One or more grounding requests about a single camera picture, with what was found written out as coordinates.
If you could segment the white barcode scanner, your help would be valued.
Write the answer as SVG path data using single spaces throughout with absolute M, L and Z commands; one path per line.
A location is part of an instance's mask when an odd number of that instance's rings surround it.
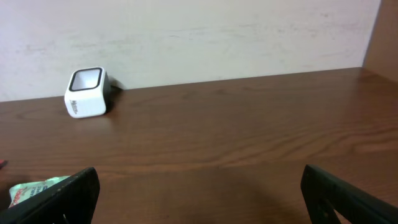
M 72 118 L 88 118 L 105 114 L 111 84 L 103 67 L 77 70 L 71 76 L 64 102 Z

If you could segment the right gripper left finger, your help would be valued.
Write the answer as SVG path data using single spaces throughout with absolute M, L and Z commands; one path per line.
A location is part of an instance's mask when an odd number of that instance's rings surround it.
M 100 193 L 97 172 L 89 167 L 1 212 L 1 223 L 90 224 Z

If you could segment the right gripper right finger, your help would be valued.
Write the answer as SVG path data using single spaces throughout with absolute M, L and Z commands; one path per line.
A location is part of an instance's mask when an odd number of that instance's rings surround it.
M 397 207 L 317 166 L 305 166 L 300 188 L 313 224 L 339 223 L 337 213 L 350 223 L 397 223 Z

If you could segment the teal wet wipes pack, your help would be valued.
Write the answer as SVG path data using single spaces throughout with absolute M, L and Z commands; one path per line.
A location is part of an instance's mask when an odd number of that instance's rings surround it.
M 52 177 L 43 181 L 17 184 L 9 189 L 11 196 L 9 207 L 13 207 L 67 178 L 68 176 Z

